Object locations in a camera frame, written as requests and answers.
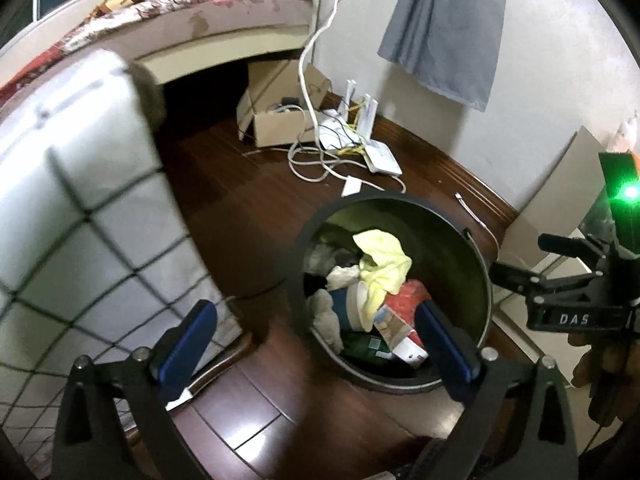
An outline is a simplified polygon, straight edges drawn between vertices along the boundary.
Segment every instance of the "white box on floor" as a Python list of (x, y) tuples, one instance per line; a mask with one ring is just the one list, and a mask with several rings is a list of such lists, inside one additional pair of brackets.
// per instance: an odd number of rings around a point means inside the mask
[[(249, 63), (248, 69), (249, 86), (236, 108), (239, 139), (244, 138), (253, 122), (255, 145), (258, 148), (292, 144), (298, 137), (302, 142), (313, 141), (313, 130), (301, 135), (303, 128), (309, 128), (312, 124), (309, 111), (271, 111), (287, 97), (299, 99), (301, 106), (305, 107), (298, 81), (298, 61), (259, 61)], [(306, 67), (305, 79), (311, 104), (318, 109), (331, 82), (311, 64)]]

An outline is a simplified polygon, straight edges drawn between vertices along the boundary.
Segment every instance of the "black trash can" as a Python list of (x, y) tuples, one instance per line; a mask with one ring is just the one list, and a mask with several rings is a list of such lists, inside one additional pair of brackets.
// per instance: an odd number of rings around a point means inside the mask
[(371, 390), (410, 394), (440, 386), (429, 359), (402, 378), (376, 375), (336, 355), (313, 328), (303, 269), (308, 248), (327, 224), (352, 234), (380, 229), (396, 236), (413, 261), (407, 279), (423, 282), (452, 323), (463, 328), (479, 347), (491, 319), (492, 287), (470, 233), (454, 227), (423, 200), (390, 192), (359, 193), (318, 211), (298, 235), (288, 260), (287, 288), (294, 328), (317, 357), (343, 377)]

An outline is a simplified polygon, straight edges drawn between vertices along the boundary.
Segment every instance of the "open cardboard box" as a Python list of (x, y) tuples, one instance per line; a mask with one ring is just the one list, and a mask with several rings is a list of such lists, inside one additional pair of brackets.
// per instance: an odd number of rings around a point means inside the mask
[[(296, 140), (311, 142), (313, 130), (306, 131), (300, 139), (302, 130), (311, 126), (308, 110), (300, 112), (290, 110), (276, 113), (272, 108), (280, 104), (283, 97), (296, 97), (304, 108), (304, 99), (298, 81), (298, 61), (259, 61), (249, 63), (249, 86), (238, 103), (238, 136), (244, 139), (247, 128), (254, 123), (255, 145), (277, 146), (292, 144)], [(314, 110), (322, 104), (331, 82), (314, 66), (307, 65), (305, 70), (306, 89)]]

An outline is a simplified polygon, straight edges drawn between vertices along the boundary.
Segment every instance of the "gray fabric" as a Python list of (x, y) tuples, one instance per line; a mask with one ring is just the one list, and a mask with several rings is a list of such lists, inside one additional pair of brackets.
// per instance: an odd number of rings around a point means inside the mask
[(398, 0), (378, 55), (429, 90), (481, 112), (502, 38), (505, 0)]

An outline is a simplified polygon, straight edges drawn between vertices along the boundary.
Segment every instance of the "grid pattern fabric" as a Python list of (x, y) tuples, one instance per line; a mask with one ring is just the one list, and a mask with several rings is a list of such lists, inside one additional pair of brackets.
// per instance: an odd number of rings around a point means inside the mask
[[(125, 63), (96, 51), (0, 124), (0, 426), (50, 471), (73, 361), (152, 347), (200, 299), (218, 329), (198, 368), (241, 333), (190, 239)], [(117, 403), (124, 427), (133, 424)]]

